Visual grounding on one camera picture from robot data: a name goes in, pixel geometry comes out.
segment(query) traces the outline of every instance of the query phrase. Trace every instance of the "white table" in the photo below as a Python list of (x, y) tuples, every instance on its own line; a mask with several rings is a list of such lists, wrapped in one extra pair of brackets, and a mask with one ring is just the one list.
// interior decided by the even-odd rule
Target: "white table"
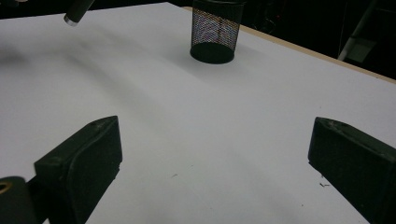
[(309, 164), (315, 117), (396, 147), (396, 85), (241, 32), (231, 63), (189, 54), (170, 4), (0, 21), (0, 176), (85, 124), (120, 119), (123, 162), (88, 223), (367, 223)]

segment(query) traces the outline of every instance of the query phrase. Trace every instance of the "table edge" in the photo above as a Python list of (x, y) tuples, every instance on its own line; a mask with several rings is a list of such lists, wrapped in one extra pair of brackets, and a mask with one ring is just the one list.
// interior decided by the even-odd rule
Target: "table edge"
[[(183, 7), (183, 8), (188, 10), (188, 11), (192, 11), (192, 7)], [(301, 46), (295, 45), (293, 43), (290, 43), (290, 42), (288, 42), (286, 40), (279, 39), (277, 37), (274, 37), (274, 36), (265, 34), (263, 32), (254, 30), (252, 28), (246, 27), (244, 25), (240, 26), (240, 30), (242, 30), (242, 31), (244, 31), (244, 32), (246, 32), (248, 34), (255, 35), (255, 36), (259, 37), (259, 38), (271, 41), (271, 42), (273, 42), (275, 44), (281, 45), (281, 46), (286, 47), (288, 49), (294, 49), (294, 50), (300, 51), (301, 53), (308, 54), (310, 56), (319, 58), (321, 60), (324, 60), (324, 61), (327, 61), (327, 62), (330, 62), (330, 63), (335, 63), (337, 65), (352, 69), (352, 70), (360, 72), (360, 73), (363, 73), (365, 75), (368, 75), (368, 76), (371, 76), (371, 77), (380, 78), (380, 79), (385, 80), (387, 82), (396, 84), (396, 80), (392, 79), (390, 77), (385, 77), (385, 76), (382, 76), (382, 75), (380, 75), (378, 73), (375, 73), (375, 72), (360, 68), (360, 67), (358, 67), (356, 65), (353, 65), (353, 64), (350, 64), (350, 63), (345, 63), (343, 61), (339, 61), (339, 60), (334, 59), (332, 57), (329, 57), (327, 55), (324, 55), (324, 54), (318, 53), (316, 51), (313, 51), (312, 49), (306, 49), (304, 47), (301, 47)]]

